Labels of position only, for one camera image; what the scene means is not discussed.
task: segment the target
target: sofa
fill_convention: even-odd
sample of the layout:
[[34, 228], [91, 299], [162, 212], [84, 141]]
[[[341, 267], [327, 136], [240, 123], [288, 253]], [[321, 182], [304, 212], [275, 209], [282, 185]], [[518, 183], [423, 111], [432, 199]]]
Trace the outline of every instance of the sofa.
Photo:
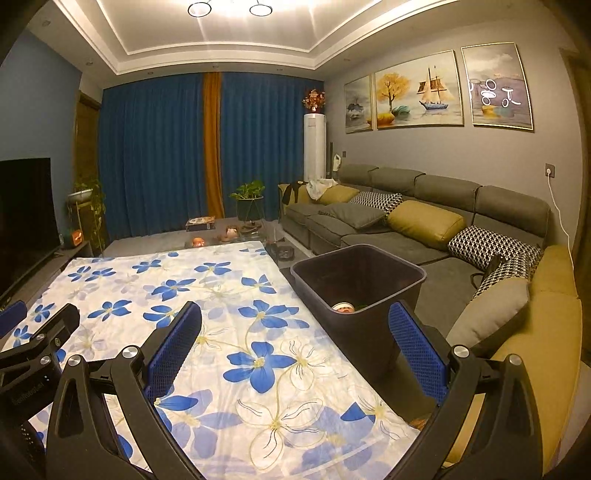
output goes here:
[[[374, 165], [343, 165], [339, 183], [359, 191], [399, 193], [404, 200], [426, 203], [461, 215], [466, 226], [515, 238], [545, 248], [529, 286], [530, 300], [515, 331], [494, 354], [503, 360], [520, 355], [530, 375], [540, 415], [544, 471], [556, 461], [560, 439], [570, 416], [579, 377], [582, 307], [566, 247], [547, 245], [550, 208], [541, 199], [495, 186], [429, 175], [420, 171]], [[475, 294], [470, 277], [480, 272], [453, 257], [393, 231], [386, 223], [355, 229], [338, 218], [322, 215], [324, 205], [300, 187], [298, 202], [284, 206], [281, 224], [315, 254], [369, 244], [421, 266], [427, 272], [416, 314], [446, 337]], [[457, 462], [478, 418], [477, 395], [448, 461]]]

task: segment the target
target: ceiling light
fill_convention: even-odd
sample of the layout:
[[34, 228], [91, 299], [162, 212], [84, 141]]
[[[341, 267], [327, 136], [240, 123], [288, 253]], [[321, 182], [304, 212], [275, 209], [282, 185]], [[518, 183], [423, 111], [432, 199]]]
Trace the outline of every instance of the ceiling light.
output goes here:
[[192, 17], [200, 18], [209, 15], [212, 11], [212, 6], [207, 2], [197, 2], [196, 4], [189, 5], [189, 15]]
[[266, 17], [273, 13], [273, 9], [269, 5], [261, 4], [259, 0], [256, 0], [256, 5], [251, 7], [251, 13], [257, 17]]

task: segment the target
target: orange curtain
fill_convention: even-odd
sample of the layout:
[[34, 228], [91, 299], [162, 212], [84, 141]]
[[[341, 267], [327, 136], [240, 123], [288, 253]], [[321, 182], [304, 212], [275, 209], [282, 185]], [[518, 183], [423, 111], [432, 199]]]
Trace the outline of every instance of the orange curtain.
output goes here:
[[222, 168], [220, 165], [221, 72], [208, 72], [203, 78], [203, 150], [208, 215], [224, 218]]

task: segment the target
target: power outlet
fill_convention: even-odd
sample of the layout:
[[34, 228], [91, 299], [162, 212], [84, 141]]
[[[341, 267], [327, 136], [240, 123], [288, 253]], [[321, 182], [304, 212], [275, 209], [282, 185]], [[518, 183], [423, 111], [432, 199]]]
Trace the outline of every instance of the power outlet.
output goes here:
[[544, 168], [544, 175], [548, 176], [548, 169], [550, 169], [550, 178], [553, 179], [556, 176], [556, 167], [551, 163], [547, 163]]

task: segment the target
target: ceiling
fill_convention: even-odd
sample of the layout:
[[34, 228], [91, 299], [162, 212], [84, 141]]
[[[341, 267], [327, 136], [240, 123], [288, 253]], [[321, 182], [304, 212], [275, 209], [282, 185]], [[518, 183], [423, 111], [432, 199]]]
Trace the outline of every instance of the ceiling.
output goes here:
[[326, 79], [396, 38], [495, 16], [473, 0], [259, 0], [273, 7], [268, 17], [250, 14], [256, 0], [210, 0], [212, 12], [195, 18], [194, 1], [50, 0], [28, 28], [106, 88], [215, 69]]

